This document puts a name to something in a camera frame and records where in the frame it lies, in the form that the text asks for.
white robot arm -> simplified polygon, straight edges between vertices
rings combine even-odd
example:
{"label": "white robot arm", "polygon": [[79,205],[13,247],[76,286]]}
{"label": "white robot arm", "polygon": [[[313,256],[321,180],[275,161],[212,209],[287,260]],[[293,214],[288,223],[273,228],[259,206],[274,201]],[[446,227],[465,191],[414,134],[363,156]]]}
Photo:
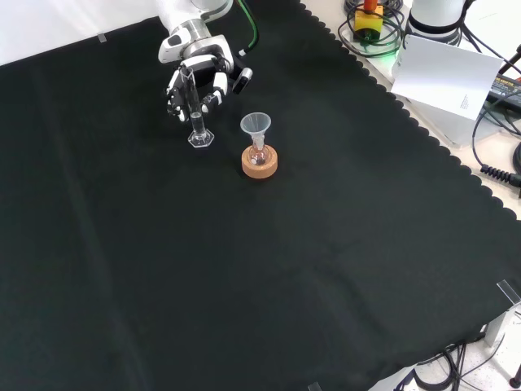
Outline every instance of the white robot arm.
{"label": "white robot arm", "polygon": [[166,90],[169,112],[182,122],[190,118],[179,72],[183,66],[193,69],[198,86],[213,76],[212,92],[201,102],[203,113],[219,106],[229,90],[239,94],[252,79],[253,71],[232,55],[223,35],[212,37],[206,27],[207,22],[225,15],[233,0],[156,0],[156,3],[161,22],[169,31],[161,44],[159,60],[180,61]]}
{"label": "white robot arm", "polygon": [[406,34],[457,45],[466,11],[474,0],[414,0]]}

black tablecloth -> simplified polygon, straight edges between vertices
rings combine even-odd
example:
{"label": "black tablecloth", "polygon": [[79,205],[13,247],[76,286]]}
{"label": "black tablecloth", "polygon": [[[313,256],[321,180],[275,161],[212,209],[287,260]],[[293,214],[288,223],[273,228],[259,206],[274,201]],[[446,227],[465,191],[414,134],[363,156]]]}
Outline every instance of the black tablecloth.
{"label": "black tablecloth", "polygon": [[[251,3],[207,151],[165,111],[158,20],[0,69],[2,391],[367,390],[507,308],[514,214],[298,2]],[[210,28],[250,39],[238,7]]]}

connector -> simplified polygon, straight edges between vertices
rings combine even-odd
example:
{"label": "connector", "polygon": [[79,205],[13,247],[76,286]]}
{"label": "connector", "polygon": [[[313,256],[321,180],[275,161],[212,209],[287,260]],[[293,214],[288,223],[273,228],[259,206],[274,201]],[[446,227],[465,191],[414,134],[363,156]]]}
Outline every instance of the connector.
{"label": "connector", "polygon": [[510,184],[513,187],[521,189],[521,175],[519,174],[512,174],[507,171],[501,171],[500,169],[495,169],[489,165],[482,165],[480,171],[483,174],[487,174],[489,177],[498,179],[502,182]]}

paper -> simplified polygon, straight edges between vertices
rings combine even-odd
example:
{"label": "paper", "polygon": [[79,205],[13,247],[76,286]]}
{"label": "paper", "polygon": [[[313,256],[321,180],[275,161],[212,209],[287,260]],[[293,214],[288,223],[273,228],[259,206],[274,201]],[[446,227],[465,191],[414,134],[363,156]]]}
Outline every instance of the paper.
{"label": "paper", "polygon": [[391,92],[475,120],[501,59],[407,35]]}

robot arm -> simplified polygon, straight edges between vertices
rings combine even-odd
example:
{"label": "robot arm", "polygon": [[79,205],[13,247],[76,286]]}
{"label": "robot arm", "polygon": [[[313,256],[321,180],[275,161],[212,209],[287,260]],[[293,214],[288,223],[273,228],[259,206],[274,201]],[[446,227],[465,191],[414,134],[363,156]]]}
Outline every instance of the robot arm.
{"label": "robot arm", "polygon": [[169,36],[160,47],[162,63],[181,61],[166,90],[167,109],[180,121],[188,121],[180,67],[194,71],[197,86],[213,79],[212,92],[202,99],[203,113],[221,105],[229,90],[239,94],[252,79],[253,71],[232,55],[223,35],[212,37],[205,22],[225,15],[233,0],[156,0],[160,19]]}

